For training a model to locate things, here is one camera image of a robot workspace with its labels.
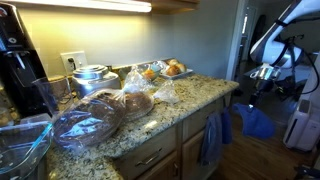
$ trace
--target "kitchen counter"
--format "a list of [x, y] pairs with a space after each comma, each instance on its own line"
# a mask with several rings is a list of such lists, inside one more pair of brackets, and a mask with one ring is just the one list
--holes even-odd
[[[153, 83], [159, 87], [163, 82], [165, 79], [157, 78]], [[125, 155], [238, 87], [237, 82], [199, 74], [174, 80], [174, 85], [180, 98], [178, 103], [171, 105], [156, 100], [146, 116], [122, 123], [105, 142], [77, 152], [61, 149], [52, 143], [46, 155], [48, 179], [123, 179], [116, 171], [113, 158]]]

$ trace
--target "electrical outlet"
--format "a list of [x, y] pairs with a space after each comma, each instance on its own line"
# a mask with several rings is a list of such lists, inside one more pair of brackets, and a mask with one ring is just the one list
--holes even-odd
[[60, 53], [60, 56], [68, 75], [72, 75], [74, 70], [88, 64], [84, 51]]

